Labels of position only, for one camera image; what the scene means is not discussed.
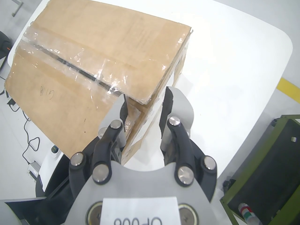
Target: yellow floor line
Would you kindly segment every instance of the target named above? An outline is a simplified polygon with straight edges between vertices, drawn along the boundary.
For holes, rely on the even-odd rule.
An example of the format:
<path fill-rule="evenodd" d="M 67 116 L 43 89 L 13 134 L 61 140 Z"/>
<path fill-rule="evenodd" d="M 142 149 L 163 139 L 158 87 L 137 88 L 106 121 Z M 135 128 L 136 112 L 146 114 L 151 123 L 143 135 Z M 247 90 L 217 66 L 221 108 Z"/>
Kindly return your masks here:
<path fill-rule="evenodd" d="M 286 79 L 280 79 L 277 85 L 277 89 L 286 94 L 288 97 L 295 100 L 296 102 L 300 103 L 300 88 L 290 83 Z"/>

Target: cardboard box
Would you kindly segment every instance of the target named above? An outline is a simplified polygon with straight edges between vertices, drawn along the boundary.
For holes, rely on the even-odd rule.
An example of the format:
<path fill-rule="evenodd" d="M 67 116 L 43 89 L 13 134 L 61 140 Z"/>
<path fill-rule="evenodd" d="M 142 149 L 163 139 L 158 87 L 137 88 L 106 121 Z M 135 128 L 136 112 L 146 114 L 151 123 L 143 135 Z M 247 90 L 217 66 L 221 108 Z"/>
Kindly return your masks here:
<path fill-rule="evenodd" d="M 168 80 L 178 78 L 190 33 L 118 6 L 51 0 L 19 43 L 5 88 L 68 157 L 96 137 L 116 94 L 125 93 L 128 159 Z"/>

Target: white label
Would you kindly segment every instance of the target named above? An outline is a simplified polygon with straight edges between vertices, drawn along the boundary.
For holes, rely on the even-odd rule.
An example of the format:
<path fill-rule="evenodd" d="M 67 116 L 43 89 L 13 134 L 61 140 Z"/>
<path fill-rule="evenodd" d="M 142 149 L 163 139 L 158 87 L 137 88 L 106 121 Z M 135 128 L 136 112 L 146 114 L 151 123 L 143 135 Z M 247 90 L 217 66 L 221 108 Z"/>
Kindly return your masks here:
<path fill-rule="evenodd" d="M 104 198 L 100 225 L 181 225 L 176 197 Z"/>
<path fill-rule="evenodd" d="M 133 142 L 131 145 L 134 145 L 137 143 L 139 140 L 141 140 L 146 133 L 149 125 L 151 124 L 152 120 L 154 119 L 155 114 L 157 113 L 159 107 L 164 101 L 165 93 L 166 93 L 166 87 L 172 86 L 174 82 L 174 72 L 170 76 L 167 84 L 165 85 L 164 89 L 162 92 L 159 94 L 158 98 L 156 99 L 155 103 L 152 106 L 151 111 L 149 112 L 148 117 L 145 119 L 145 124 L 140 128 L 139 132 L 137 133 L 136 137 L 134 138 Z"/>

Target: green metal frame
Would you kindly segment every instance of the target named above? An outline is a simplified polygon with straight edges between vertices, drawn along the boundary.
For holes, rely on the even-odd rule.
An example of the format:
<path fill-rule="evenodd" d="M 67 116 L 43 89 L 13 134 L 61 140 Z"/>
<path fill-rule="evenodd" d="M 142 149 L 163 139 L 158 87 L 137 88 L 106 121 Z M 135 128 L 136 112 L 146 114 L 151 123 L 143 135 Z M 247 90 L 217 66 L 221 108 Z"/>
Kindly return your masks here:
<path fill-rule="evenodd" d="M 271 135 L 264 142 L 263 146 L 257 152 L 255 159 L 252 159 L 249 164 L 245 167 L 244 171 L 238 177 L 236 182 L 232 185 L 232 187 L 226 192 L 226 194 L 220 199 L 220 202 L 227 213 L 228 218 L 230 219 L 232 225 L 239 225 L 235 216 L 241 219 L 241 217 L 235 214 L 232 210 L 230 210 L 228 203 L 233 199 L 233 197 L 240 191 L 240 189 L 244 186 L 244 184 L 248 181 L 250 176 L 254 173 L 259 164 L 263 161 L 276 139 L 282 132 L 285 127 L 287 121 L 292 119 L 297 124 L 300 123 L 296 119 L 300 119 L 300 115 L 282 115 L 272 131 Z M 295 217 L 300 213 L 300 186 L 291 196 L 291 198 L 286 202 L 281 211 L 275 216 L 275 218 L 268 225 L 283 225 L 290 224 Z"/>

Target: electrical cable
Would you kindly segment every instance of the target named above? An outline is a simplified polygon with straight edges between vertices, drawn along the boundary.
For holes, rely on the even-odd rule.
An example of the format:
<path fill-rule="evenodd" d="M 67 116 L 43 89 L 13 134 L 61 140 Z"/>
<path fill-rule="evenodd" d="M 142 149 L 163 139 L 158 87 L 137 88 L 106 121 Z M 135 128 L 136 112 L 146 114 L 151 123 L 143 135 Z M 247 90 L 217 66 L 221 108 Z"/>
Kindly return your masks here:
<path fill-rule="evenodd" d="M 29 147 L 31 147 L 32 150 L 33 150 L 34 152 L 38 151 L 38 149 L 39 149 L 39 147 L 40 147 L 40 142 L 41 142 L 41 140 L 40 140 L 40 138 L 39 138 L 38 136 L 35 137 L 35 138 L 33 138 L 33 139 L 31 139 L 31 140 L 29 140 L 29 134 L 28 134 L 28 132 L 27 132 L 25 126 L 26 126 L 26 123 L 29 122 L 29 121 L 31 121 L 31 120 L 30 120 L 29 118 L 26 117 L 26 115 L 25 115 L 25 113 L 24 113 L 23 111 L 22 111 L 22 113 L 23 113 L 24 117 L 26 118 L 26 122 L 25 122 L 25 124 L 24 124 L 24 131 L 26 132 L 26 135 L 27 135 L 27 148 L 26 148 L 26 150 L 23 152 L 22 157 L 25 159 L 25 161 L 26 161 L 27 164 L 29 165 L 29 164 L 31 164 L 31 163 L 30 163 L 29 161 L 27 161 L 27 159 L 25 158 L 24 154 L 25 154 L 25 152 L 29 149 Z M 34 141 L 35 139 L 38 140 L 38 144 L 37 144 L 37 148 L 36 148 L 36 149 L 34 149 L 34 147 L 30 144 L 30 143 L 31 143 L 32 141 Z"/>
<path fill-rule="evenodd" d="M 14 109 L 12 109 L 12 107 L 11 106 L 9 106 L 10 108 L 11 108 L 11 110 L 13 111 L 13 112 L 17 112 L 19 109 L 20 109 L 20 107 L 18 107 L 18 109 L 17 110 L 14 110 Z"/>

